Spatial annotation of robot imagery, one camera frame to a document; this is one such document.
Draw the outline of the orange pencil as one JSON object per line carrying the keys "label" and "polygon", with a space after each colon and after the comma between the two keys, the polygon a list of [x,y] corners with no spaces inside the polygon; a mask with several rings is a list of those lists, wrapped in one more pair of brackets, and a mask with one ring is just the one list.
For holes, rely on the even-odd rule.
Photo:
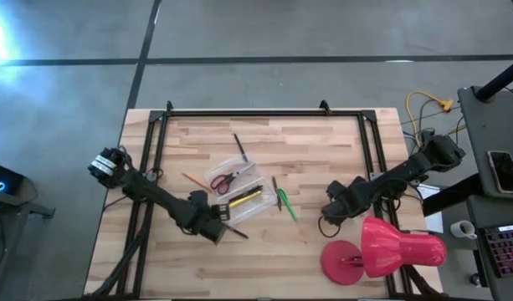
{"label": "orange pencil", "polygon": [[188,175],[187,173],[185,172],[182,172],[182,175],[187,178],[189,181],[192,181],[193,183],[195,183],[196,185],[200,186],[202,189],[204,189],[205,191],[208,191],[208,192],[213,192],[206,184],[204,184],[203,182],[200,182],[198,179]]}

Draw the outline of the yellow highlighter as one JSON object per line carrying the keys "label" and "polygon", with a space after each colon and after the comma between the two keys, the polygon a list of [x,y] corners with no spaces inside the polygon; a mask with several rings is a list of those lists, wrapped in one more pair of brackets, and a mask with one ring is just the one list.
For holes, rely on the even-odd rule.
{"label": "yellow highlighter", "polygon": [[240,198],[240,199],[238,199],[238,200],[236,200],[234,202],[230,202],[228,206],[229,206],[230,209],[232,209],[234,207],[239,206],[240,204],[243,204],[244,202],[247,202],[247,201],[249,201],[249,200],[251,200],[251,199],[261,195],[261,193],[262,193],[262,191],[256,191],[256,192],[254,192],[254,193],[252,193],[252,194],[250,194],[248,196],[245,196],[243,198]]}

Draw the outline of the white mug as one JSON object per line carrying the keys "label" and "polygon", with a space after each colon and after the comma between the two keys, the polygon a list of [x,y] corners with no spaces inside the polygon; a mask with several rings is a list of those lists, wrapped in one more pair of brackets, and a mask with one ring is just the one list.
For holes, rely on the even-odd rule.
{"label": "white mug", "polygon": [[477,234],[475,233],[475,226],[468,220],[462,220],[454,222],[450,225],[449,230],[451,234],[456,238],[468,238],[475,240]]}

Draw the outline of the grey desk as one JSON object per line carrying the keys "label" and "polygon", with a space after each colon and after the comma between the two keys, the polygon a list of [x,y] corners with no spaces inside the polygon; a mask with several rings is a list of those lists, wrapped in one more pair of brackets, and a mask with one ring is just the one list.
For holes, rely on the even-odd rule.
{"label": "grey desk", "polygon": [[497,278],[487,253],[480,229],[513,225],[513,200],[471,196],[467,201],[469,217],[477,233],[477,250],[474,251],[481,285],[490,290],[494,301],[513,301],[513,277]]}

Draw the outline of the black keyboard with pink keys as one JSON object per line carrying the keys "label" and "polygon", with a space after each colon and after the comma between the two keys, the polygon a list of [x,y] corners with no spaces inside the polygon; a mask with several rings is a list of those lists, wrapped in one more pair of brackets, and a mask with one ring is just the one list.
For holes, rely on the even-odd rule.
{"label": "black keyboard with pink keys", "polygon": [[513,277],[513,225],[480,229],[497,278]]}

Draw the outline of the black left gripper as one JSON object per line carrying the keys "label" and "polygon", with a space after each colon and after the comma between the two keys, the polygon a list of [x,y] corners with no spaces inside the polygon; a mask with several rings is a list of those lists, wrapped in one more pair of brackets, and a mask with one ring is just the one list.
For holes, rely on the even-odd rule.
{"label": "black left gripper", "polygon": [[229,221],[230,216],[221,216],[221,208],[229,208],[229,204],[211,205],[197,204],[196,205],[196,220],[212,219],[220,221]]}

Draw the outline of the black smartphone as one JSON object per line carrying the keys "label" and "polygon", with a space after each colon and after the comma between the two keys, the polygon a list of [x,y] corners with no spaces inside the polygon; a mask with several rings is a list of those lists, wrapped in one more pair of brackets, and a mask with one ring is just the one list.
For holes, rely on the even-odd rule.
{"label": "black smartphone", "polygon": [[509,152],[489,150],[487,159],[493,174],[497,190],[500,193],[513,194],[513,157]]}

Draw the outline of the dark grey mechanical pencil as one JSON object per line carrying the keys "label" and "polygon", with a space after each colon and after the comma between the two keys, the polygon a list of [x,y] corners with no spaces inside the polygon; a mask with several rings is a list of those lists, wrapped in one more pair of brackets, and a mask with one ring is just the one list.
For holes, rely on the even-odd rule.
{"label": "dark grey mechanical pencil", "polygon": [[278,188],[278,185],[277,185],[277,182],[276,182],[276,178],[274,176],[272,176],[271,179],[272,179],[272,184],[273,184],[274,192],[275,192],[275,195],[276,195],[276,206],[278,207],[279,211],[281,212],[282,211],[282,201],[281,201],[281,198],[280,198],[279,188]]}

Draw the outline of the black pole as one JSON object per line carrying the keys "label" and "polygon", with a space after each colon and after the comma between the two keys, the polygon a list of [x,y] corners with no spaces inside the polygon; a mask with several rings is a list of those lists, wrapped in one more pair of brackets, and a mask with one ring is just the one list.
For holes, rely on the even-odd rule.
{"label": "black pole", "polygon": [[474,88],[475,98],[481,102],[489,103],[491,98],[504,87],[513,82],[513,64],[498,74],[485,86]]}

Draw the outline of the clear plastic supply box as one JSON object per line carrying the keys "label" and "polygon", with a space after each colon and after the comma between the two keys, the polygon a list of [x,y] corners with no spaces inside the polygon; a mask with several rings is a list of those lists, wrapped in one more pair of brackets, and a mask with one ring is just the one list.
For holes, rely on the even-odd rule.
{"label": "clear plastic supply box", "polygon": [[261,195],[240,204],[237,207],[232,209],[229,208],[229,216],[230,220],[227,221],[229,226],[234,226],[243,222],[251,217],[260,214],[261,212],[271,208],[276,203],[276,195],[270,184],[270,182],[264,177],[261,170],[259,169],[258,164],[254,160],[254,158],[250,155],[247,155],[249,162],[245,162],[242,156],[235,156],[226,161],[221,162],[216,165],[214,168],[209,169],[204,173],[205,180],[208,182],[210,186],[210,182],[213,179],[212,172],[214,169],[220,166],[243,166],[247,163],[254,163],[255,166],[249,169],[246,173],[237,178],[230,186],[229,191],[225,195],[219,195],[217,192],[213,191],[216,197],[216,204],[229,204],[228,200],[238,194],[247,191],[248,189],[262,185],[263,189],[261,190]]}

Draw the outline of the red-handled scissors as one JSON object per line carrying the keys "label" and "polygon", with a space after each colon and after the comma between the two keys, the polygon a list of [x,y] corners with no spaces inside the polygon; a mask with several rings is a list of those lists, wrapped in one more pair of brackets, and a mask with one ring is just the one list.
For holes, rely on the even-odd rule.
{"label": "red-handled scissors", "polygon": [[225,195],[231,184],[254,166],[254,163],[247,163],[243,166],[220,166],[212,172],[213,179],[210,182],[210,188],[219,195]]}

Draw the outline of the black aluminium table frame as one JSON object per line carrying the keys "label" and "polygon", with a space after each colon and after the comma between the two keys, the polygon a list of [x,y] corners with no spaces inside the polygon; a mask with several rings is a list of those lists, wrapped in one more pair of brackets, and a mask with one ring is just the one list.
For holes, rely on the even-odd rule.
{"label": "black aluminium table frame", "polygon": [[319,299],[386,298],[413,286],[403,270],[385,278],[362,278],[352,286],[328,280],[320,266],[326,245],[320,218],[332,181],[350,181],[387,164],[378,132],[384,109],[355,110],[168,110],[149,126],[148,110],[130,110],[121,143],[139,161],[163,169],[160,184],[186,196],[193,184],[182,175],[202,176],[244,151],[264,177],[274,176],[297,215],[271,207],[213,244],[183,234],[166,211],[151,211],[144,272],[135,285],[142,298]]}

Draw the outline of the green pen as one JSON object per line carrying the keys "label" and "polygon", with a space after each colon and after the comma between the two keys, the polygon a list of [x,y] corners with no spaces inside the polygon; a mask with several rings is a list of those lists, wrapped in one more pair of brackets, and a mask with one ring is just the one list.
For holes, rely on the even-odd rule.
{"label": "green pen", "polygon": [[277,191],[277,195],[280,197],[281,201],[286,206],[286,208],[287,208],[289,214],[291,215],[291,217],[293,218],[293,220],[295,222],[297,222],[298,221],[297,215],[295,214],[293,207],[290,205],[290,201],[289,201],[287,195],[285,194],[285,191],[281,188],[278,188],[276,191]]}

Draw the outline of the red desk lamp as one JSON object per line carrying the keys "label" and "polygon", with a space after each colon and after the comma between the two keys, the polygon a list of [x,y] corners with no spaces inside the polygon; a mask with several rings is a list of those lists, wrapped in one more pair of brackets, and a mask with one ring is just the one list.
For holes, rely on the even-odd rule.
{"label": "red desk lamp", "polygon": [[329,242],[323,248],[320,265],[329,280],[347,286],[364,275],[385,277],[403,266],[437,267],[446,257],[447,249],[438,237],[400,232],[380,218],[366,217],[361,246],[344,240]]}

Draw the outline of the white paper sheet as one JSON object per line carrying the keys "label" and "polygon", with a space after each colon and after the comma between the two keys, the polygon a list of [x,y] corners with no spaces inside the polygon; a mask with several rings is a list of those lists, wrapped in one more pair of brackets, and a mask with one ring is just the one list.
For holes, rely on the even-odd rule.
{"label": "white paper sheet", "polygon": [[[438,194],[440,192],[440,189],[436,186],[419,184],[418,191],[420,192],[420,195],[423,199],[427,199],[430,196]],[[444,232],[443,215],[441,212],[437,212],[433,215],[426,216],[424,218],[424,221],[426,222],[426,226],[429,231],[436,233]]]}

